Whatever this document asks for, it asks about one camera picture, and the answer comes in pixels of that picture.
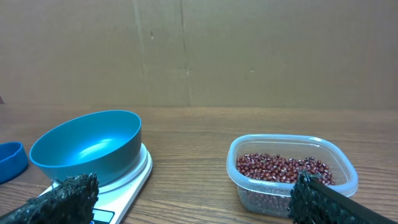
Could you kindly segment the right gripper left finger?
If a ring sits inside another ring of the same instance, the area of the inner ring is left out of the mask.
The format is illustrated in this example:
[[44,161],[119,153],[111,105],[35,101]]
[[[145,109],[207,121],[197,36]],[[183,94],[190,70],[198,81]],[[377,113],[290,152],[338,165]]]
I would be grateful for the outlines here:
[[1,224],[89,224],[98,201],[95,173],[68,177],[57,187],[1,216]]

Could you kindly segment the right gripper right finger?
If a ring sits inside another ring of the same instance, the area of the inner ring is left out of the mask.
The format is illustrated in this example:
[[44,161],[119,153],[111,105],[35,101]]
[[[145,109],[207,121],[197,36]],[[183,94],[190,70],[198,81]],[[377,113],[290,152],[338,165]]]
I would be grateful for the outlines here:
[[288,218],[297,224],[397,224],[302,171],[290,191]]

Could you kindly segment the teal blue bowl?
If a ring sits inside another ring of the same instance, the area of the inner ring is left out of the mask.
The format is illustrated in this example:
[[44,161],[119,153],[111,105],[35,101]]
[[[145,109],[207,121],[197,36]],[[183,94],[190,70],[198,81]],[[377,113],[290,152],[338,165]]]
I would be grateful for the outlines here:
[[141,118],[131,111],[86,114],[45,133],[29,157],[50,179],[96,174],[100,185],[106,185],[133,166],[141,149],[141,128]]

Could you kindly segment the blue measuring scoop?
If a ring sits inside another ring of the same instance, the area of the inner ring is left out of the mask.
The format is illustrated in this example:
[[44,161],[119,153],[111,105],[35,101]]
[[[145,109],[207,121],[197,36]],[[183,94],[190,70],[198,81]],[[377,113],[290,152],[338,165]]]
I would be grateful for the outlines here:
[[28,158],[21,142],[1,144],[1,184],[22,174],[28,164]]

